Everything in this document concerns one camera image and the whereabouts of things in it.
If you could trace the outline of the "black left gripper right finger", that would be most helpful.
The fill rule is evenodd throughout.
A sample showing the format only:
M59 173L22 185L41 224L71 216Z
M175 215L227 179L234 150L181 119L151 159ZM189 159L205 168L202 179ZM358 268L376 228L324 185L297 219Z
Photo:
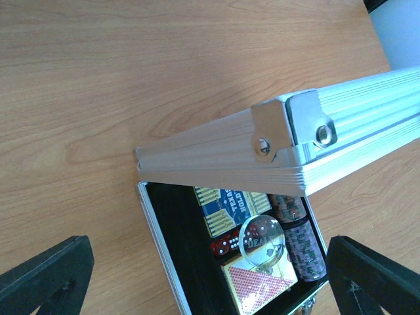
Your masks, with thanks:
M419 313L419 274L354 239L331 238L326 266L341 314Z

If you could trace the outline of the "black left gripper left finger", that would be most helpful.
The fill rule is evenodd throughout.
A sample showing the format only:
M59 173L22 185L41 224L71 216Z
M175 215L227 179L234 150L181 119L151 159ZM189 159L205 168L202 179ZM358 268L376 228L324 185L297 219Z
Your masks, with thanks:
M79 314L95 259L87 236L71 236L1 275L2 314Z

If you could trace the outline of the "purple poker chip tube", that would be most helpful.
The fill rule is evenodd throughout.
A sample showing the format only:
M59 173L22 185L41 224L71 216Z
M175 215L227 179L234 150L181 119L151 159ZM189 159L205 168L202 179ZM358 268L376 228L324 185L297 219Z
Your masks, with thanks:
M314 282L326 276L326 264L307 218L284 230L285 244L300 280Z

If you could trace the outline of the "brown black poker chip stack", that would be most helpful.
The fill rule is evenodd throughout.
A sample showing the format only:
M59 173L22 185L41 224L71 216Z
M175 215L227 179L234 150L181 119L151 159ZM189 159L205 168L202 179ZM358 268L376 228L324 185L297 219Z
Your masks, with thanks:
M306 209L299 196L270 194L275 218L281 224L297 222L306 217Z

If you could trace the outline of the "red die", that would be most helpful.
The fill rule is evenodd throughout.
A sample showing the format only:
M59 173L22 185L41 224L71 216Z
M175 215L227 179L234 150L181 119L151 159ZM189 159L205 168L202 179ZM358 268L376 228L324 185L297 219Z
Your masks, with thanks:
M225 239L214 241L211 244L211 250L216 257L223 256L227 254L230 250L230 244L229 241L226 241Z
M245 229L245 236L248 240L259 239L261 237L260 231L260 226L255 222L251 222Z
M275 233L277 231L277 225L272 220L264 219L260 223L259 231L260 231L260 235L262 235L262 236L272 235L273 233Z
M233 233L230 233L227 236L228 245L229 245L230 250L232 250L232 251L238 249L238 246L239 246L239 233L240 232L238 230L236 230L236 231L233 231Z

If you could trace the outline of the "clear round tube lid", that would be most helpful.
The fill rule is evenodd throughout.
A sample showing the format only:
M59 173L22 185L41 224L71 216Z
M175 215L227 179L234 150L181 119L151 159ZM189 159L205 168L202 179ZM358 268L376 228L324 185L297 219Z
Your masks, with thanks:
M260 226L264 220L272 220L277 225L277 231L272 235L265 235L259 239L247 239L245 229L248 224L255 222ZM254 215L249 217L241 226L239 233L239 250L242 257L251 265L269 269L277 264L285 251L285 234L279 222L269 215Z

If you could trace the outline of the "red playing card deck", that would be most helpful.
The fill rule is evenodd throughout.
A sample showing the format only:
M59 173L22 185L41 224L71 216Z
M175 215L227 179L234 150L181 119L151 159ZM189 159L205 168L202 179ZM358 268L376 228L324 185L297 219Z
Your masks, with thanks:
M241 256L224 263L221 270L240 314L255 314L298 282L287 252L268 271Z

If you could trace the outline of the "aluminium poker case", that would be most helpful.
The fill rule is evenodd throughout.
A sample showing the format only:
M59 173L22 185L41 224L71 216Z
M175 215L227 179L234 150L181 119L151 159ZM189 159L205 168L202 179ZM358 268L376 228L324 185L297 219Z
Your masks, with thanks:
M195 187L299 196L326 266L313 193L419 138L419 68L283 94L137 148L140 202L181 314L240 314L214 256ZM255 314L312 312L327 274Z

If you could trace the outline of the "blue texas holdem card deck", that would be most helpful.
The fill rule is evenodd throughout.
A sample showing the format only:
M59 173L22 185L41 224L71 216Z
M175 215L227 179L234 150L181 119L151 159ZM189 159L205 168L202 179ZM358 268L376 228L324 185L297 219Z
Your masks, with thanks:
M194 192L212 238L272 209L268 196L260 192L204 187L195 187Z

